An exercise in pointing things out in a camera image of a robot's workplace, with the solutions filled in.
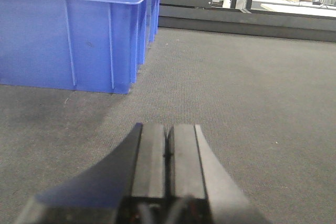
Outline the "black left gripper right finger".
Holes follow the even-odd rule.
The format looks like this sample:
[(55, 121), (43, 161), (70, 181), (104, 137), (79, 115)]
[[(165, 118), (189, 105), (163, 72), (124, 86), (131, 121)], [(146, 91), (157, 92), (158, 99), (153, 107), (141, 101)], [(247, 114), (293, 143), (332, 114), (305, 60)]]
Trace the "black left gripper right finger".
[(199, 125), (168, 134), (168, 223), (269, 223), (233, 181)]

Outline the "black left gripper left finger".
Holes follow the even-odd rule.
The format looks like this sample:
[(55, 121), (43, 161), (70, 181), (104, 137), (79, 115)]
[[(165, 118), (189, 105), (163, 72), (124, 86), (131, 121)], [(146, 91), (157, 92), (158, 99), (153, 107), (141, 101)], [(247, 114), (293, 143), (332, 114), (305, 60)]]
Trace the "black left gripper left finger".
[(137, 123), (105, 158), (33, 196), (16, 223), (128, 223), (139, 203), (165, 202), (165, 133)]

